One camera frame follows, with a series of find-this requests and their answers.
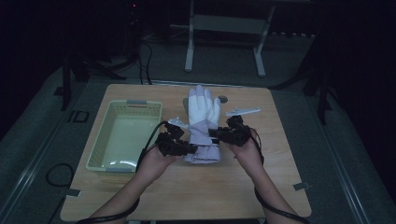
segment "light green tray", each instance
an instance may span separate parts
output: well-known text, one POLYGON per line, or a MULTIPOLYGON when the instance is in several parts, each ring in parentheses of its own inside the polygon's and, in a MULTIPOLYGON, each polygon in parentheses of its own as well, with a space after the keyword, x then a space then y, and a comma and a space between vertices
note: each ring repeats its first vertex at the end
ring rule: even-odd
MULTIPOLYGON (((111 101, 93 143, 87 169, 134 172, 140 152, 161 122, 163 104, 152 101, 111 101)), ((155 142, 158 131, 151 140, 155 142)))

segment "gray floor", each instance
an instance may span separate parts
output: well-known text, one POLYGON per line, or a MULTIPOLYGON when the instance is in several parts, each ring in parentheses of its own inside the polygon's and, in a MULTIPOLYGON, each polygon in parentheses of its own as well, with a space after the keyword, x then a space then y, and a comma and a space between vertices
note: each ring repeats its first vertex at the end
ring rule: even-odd
MULTIPOLYGON (((177 35, 168 42, 161 39, 158 42, 153 38, 155 35, 146 38, 152 48, 149 71, 154 84, 189 82, 268 87, 295 74, 312 42, 312 38, 303 36, 269 36, 262 53, 267 77, 257 77, 252 49, 248 46, 252 43, 250 40, 244 39, 247 44, 236 46, 226 45, 223 40, 221 43, 209 41, 207 34, 198 35, 201 36, 205 38, 197 39, 190 73, 184 72, 187 52, 184 35, 177 35)), ((142 46, 141 55, 146 63, 149 48, 142 46)), ((62 202, 65 188, 51 186, 46 174, 59 163, 77 167, 108 84, 140 83, 137 66, 120 70, 119 74, 128 79, 115 81, 93 76, 88 83, 74 82, 73 101, 66 111, 60 110, 62 98, 53 95, 62 84, 61 70, 43 85, 0 143, 2 223, 64 223, 57 206, 62 202), (73 111, 89 112, 87 122, 69 120, 73 111)), ((310 222, 396 223, 395 204, 345 111, 329 97, 332 110, 326 113, 328 125, 322 126, 316 116, 318 97, 304 96, 303 85, 301 81, 272 94, 302 180, 310 185, 306 190, 312 207, 310 222)), ((69 181, 70 174, 64 167, 56 169, 54 174, 50 176, 53 180, 69 181)), ((247 222, 226 220, 221 223, 247 222)))

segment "electrical cord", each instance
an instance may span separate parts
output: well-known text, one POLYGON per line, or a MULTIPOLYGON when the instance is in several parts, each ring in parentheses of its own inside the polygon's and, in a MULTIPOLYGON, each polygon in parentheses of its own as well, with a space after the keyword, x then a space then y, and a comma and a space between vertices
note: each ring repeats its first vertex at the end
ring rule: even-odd
POLYGON ((140 57, 140 55, 138 56, 138 61, 139 61, 139 68, 140 68, 140 72, 139 72, 139 76, 140 76, 140 83, 143 85, 143 72, 146 73, 146 80, 148 81, 149 85, 152 85, 151 82, 151 78, 149 76, 149 63, 151 61, 151 56, 152 56, 152 48, 150 45, 148 45, 145 42, 142 42, 142 45, 148 47, 149 49, 149 56, 148 56, 148 61, 146 63, 146 65, 142 64, 142 58, 140 57))
MULTIPOLYGON (((259 142, 257 142, 257 140, 253 137, 252 134, 250 134, 250 136, 249 136, 250 139, 252 139, 254 144, 256 145, 257 150, 259 150, 260 157, 262 159, 262 164, 264 164, 264 156, 262 155, 262 140, 260 139, 260 137, 257 134, 256 130, 254 130, 252 128, 250 128, 250 130, 252 130, 254 133, 256 133, 256 135, 259 138, 259 142)), ((254 188, 254 194, 256 195, 256 198, 259 201, 259 203, 262 205, 262 207, 270 210, 271 212, 276 213, 276 214, 278 214, 278 215, 280 215, 282 217, 287 217, 287 218, 299 221, 299 222, 304 223, 304 224, 309 224, 309 221, 307 219, 303 218, 303 217, 299 217, 299 216, 294 215, 292 213, 288 213, 288 212, 279 210, 277 208, 274 208, 270 204, 266 203, 265 200, 262 198, 262 196, 260 195, 260 193, 257 191, 256 188, 254 188)))
MULTIPOLYGON (((166 123, 166 121, 160 122, 154 128, 154 131, 151 133, 151 136, 149 137, 148 142, 146 143, 146 146, 142 149, 139 159, 137 160, 137 165, 136 165, 136 169, 135 169, 136 173, 140 167, 140 163, 142 162, 142 160, 145 158, 145 156, 148 154, 148 152, 154 148, 154 147, 148 148, 149 143, 151 142, 152 138, 154 137, 154 134, 158 131, 158 129, 161 127, 161 125, 163 125, 165 123, 166 123)), ((117 220, 117 219, 120 219, 123 217, 127 217, 137 208, 137 206, 139 205, 139 202, 140 202, 140 198, 138 198, 136 200, 136 202, 134 203, 134 205, 132 205, 131 208, 129 208, 128 210, 121 212, 119 214, 110 215, 110 216, 106 216, 106 217, 89 217, 89 218, 85 218, 85 219, 78 221, 77 224, 102 223, 102 222, 114 221, 114 220, 117 220)))
MULTIPOLYGON (((72 180, 73 180, 74 174, 75 174, 75 172, 74 172, 74 169, 73 169, 73 167, 72 167, 71 165, 69 165, 69 164, 67 164, 67 163, 59 163, 59 164, 56 164, 56 165, 52 166, 52 167, 47 171, 47 173, 46 173, 46 181, 47 181, 47 183, 48 183, 49 185, 51 185, 51 186, 53 186, 53 187, 57 187, 57 188, 67 187, 67 188, 69 189, 69 188, 70 188, 70 185, 72 184, 72 180), (50 176, 51 176, 51 173, 52 173, 55 169, 57 169, 58 167, 61 167, 61 166, 65 166, 65 167, 68 169, 68 171, 70 172, 70 179, 69 179, 66 183, 59 184, 59 183, 56 183, 56 182, 52 181, 51 178, 50 178, 50 176)), ((52 213, 52 215, 50 216, 50 219, 49 219, 48 224, 50 224, 50 223, 52 222, 52 220, 53 220, 53 218, 55 217, 57 211, 61 208, 61 205, 64 203, 64 200, 65 200, 65 197, 62 197, 61 201, 60 201, 60 202, 58 203, 58 205, 56 206, 55 211, 54 211, 54 212, 52 213)))

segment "wooden table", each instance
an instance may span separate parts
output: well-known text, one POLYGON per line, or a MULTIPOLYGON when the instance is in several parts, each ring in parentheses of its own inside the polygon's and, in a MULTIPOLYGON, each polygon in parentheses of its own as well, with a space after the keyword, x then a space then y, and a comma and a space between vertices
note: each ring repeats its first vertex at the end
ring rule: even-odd
MULTIPOLYGON (((78 197, 68 196, 61 212, 67 221, 92 214, 134 174, 90 171, 86 168, 92 144, 104 118, 108 103, 116 99, 160 101, 163 120, 180 117, 188 123, 183 98, 191 86, 108 86, 91 134, 81 156, 71 189, 80 190, 78 197)), ((262 111, 243 116, 244 123, 257 129, 262 139, 264 167, 281 194, 303 217, 311 214, 305 191, 293 185, 302 182, 290 146, 276 111, 271 92, 259 88, 208 87, 213 96, 224 95, 228 103, 221 105, 219 126, 227 127, 225 112, 239 108, 259 107, 262 111)), ((189 164, 176 161, 164 175, 147 188, 129 220, 230 219, 264 217, 253 192, 251 180, 240 167, 233 153, 220 143, 222 160, 215 164, 189 164)))

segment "person's right hand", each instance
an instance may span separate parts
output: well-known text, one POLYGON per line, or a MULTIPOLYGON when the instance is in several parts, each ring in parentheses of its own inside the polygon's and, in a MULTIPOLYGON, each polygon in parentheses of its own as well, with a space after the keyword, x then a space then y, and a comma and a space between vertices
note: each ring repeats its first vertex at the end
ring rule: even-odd
POLYGON ((165 172, 166 168, 177 160, 176 156, 164 156, 157 146, 150 149, 136 172, 135 177, 142 180, 148 187, 165 172))
MULTIPOLYGON (((250 132, 254 138, 257 137, 255 132, 250 132)), ((245 169, 250 177, 262 174, 263 166, 261 154, 251 138, 241 147, 230 144, 228 148, 233 152, 239 164, 241 164, 242 168, 245 169)))

